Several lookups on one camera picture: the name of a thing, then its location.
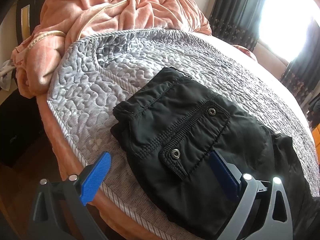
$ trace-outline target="pink fleece blanket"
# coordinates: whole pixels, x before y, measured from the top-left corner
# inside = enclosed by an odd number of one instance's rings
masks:
[[[63,54],[82,37],[153,27],[211,34],[194,0],[46,0],[40,25],[12,52],[19,92],[47,92]]]

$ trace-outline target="folded black clothing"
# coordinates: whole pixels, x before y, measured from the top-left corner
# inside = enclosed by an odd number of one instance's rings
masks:
[[[255,179],[282,179],[295,239],[314,218],[292,138],[275,134],[175,69],[163,68],[113,113],[119,122],[111,133],[127,153],[137,181],[170,221],[191,233],[214,239],[237,204],[226,197],[210,168],[212,151]]]

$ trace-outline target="gray quilted mattress pad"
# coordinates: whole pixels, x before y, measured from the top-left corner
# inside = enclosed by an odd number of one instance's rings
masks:
[[[117,123],[113,108],[170,66],[238,104],[274,131],[291,136],[311,193],[319,195],[314,143],[286,103],[201,38],[153,28],[95,34],[73,43],[48,92],[49,108],[83,166],[93,163],[102,151],[110,152],[111,169],[100,188],[116,206],[162,239],[198,239],[169,222],[148,199],[110,133]]]

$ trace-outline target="stitching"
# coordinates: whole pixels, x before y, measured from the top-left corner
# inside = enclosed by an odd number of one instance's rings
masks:
[[[170,142],[165,146],[164,148],[164,152],[167,152],[167,153],[164,153],[164,156],[168,159],[168,161],[175,165],[180,172],[183,173],[183,171],[181,171],[181,168],[179,167],[179,165],[177,164],[177,161],[174,161],[170,158],[170,153],[169,153],[169,150],[176,144],[180,143],[184,138],[185,138],[185,135],[186,133],[190,130],[190,127],[192,127],[192,124],[196,123],[199,119],[201,119],[202,117],[204,117],[204,115],[202,114],[204,108],[207,106],[207,103],[210,102],[211,100],[213,100],[213,97],[214,96],[210,96],[206,101],[204,101],[200,107],[200,109],[192,115],[191,118],[189,118],[185,124],[180,127],[179,129],[179,134],[176,135],[174,138],[172,138],[170,140]]]
[[[205,103],[204,102],[200,102],[200,106],[198,108],[193,109],[192,111],[190,111],[187,115],[185,115],[185,117],[183,117],[179,122],[177,121],[174,125],[172,125],[171,127],[169,127],[167,130],[163,131],[159,136],[157,136],[151,143],[149,143],[148,145],[146,145],[140,152],[144,152],[146,150],[149,150],[149,152],[145,153],[143,157],[146,157],[148,154],[150,154],[150,152],[152,152],[154,150],[154,148],[156,148],[160,143],[162,143],[164,140],[166,140],[167,138],[169,138],[173,133],[175,133],[177,130],[179,130],[181,128],[181,125],[185,124],[186,122],[188,122],[188,119],[191,115],[194,115],[196,112],[199,111],[199,109],[201,108],[201,106]]]
[[[91,61],[93,62],[93,64],[95,65],[95,69],[97,71],[99,71],[101,74],[103,74],[104,76],[106,76],[107,78],[113,80],[117,85],[119,85],[122,89],[129,91],[130,93],[134,94],[136,92],[139,91],[139,88],[133,86],[132,84],[130,84],[129,82],[127,82],[126,80],[124,80],[121,77],[117,77],[116,75],[114,75],[111,71],[106,70],[104,68],[102,68],[100,66],[100,64],[98,63],[97,60],[97,53],[94,53],[94,50],[91,51]]]
[[[128,33],[145,33],[150,31],[157,31],[157,30],[164,30],[164,29],[156,27],[156,28],[150,28],[150,29],[133,29],[133,30],[114,31],[114,32],[107,32],[107,33],[94,33],[90,36],[86,36],[84,38],[81,38],[78,41],[75,41],[70,45],[68,50],[71,50],[74,46],[85,43],[87,41],[92,42],[93,39],[107,38],[107,37],[116,36],[116,35],[119,36],[119,35],[128,34]]]
[[[184,76],[179,77],[178,79],[175,79],[172,81],[172,84],[165,89],[159,96],[156,97],[156,99],[153,102],[149,102],[145,106],[141,106],[141,110],[137,112],[132,118],[135,118],[138,114],[142,114],[144,111],[149,109],[154,103],[156,103],[169,89],[171,89],[174,85],[176,85]]]
[[[43,40],[46,37],[49,36],[58,36],[58,37],[66,37],[66,34],[64,32],[61,31],[49,31],[46,33],[43,33],[41,35],[39,35],[38,37],[36,37],[33,41],[31,41],[29,43],[29,45],[27,46],[27,49],[30,50],[31,48],[33,48],[39,41]]]
[[[79,34],[77,36],[77,40],[80,39],[83,30],[94,20],[95,17],[97,17],[97,15],[99,15],[101,12],[105,11],[106,9],[111,9],[111,8],[117,7],[117,6],[122,5],[122,4],[126,3],[126,2],[127,2],[127,0],[123,0],[123,1],[120,1],[120,2],[118,2],[116,4],[110,4],[110,5],[107,5],[107,6],[103,7],[94,16],[92,16],[92,18],[84,25],[84,27],[81,29],[81,31],[79,32]]]
[[[70,129],[69,127],[66,125],[65,121],[62,119],[61,115],[59,114],[59,112],[55,109],[54,107],[54,104],[51,100],[51,98],[48,98],[49,101],[48,102],[48,105],[49,105],[49,108],[51,109],[51,111],[53,111],[53,115],[57,118],[60,119],[61,121],[61,126],[63,126],[67,131],[68,131],[68,135],[66,137],[69,138],[69,141],[72,142],[72,146],[71,148],[75,148],[76,152],[78,152],[78,155],[81,157],[82,160],[79,160],[82,164],[83,167],[85,167],[86,165],[88,165],[89,163],[87,162],[87,160],[84,158],[84,156],[81,154],[80,150],[78,149],[77,145],[76,145],[76,142],[74,141],[73,137],[71,136],[71,132],[70,132]]]
[[[139,155],[135,152],[135,150],[132,148],[132,144],[131,144],[131,125],[130,125],[130,122],[129,123],[129,142],[130,142],[130,148],[132,150],[132,152],[134,152],[134,154],[139,157]]]
[[[222,129],[220,130],[218,136],[216,137],[216,139],[214,140],[214,142],[211,144],[211,146],[203,153],[201,159],[196,163],[196,165],[190,170],[189,175],[199,166],[200,162],[203,160],[203,158],[207,155],[209,155],[209,149],[213,147],[213,145],[217,142],[217,140],[219,139],[222,131],[225,129],[225,127],[227,126],[229,120],[230,120],[230,114],[228,113],[227,115],[227,120],[224,124],[224,126],[222,127]]]
[[[173,163],[172,160],[170,160],[170,158],[166,157],[165,153],[160,154],[162,155],[162,160],[165,162],[165,164],[167,164],[169,168],[172,168],[173,171],[180,177],[180,179],[183,180],[185,178],[185,174],[180,170],[177,162]]]

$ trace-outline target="bright window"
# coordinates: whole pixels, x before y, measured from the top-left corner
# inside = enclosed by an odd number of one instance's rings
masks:
[[[260,39],[290,62],[301,51],[312,17],[320,18],[313,0],[266,0],[260,24]]]

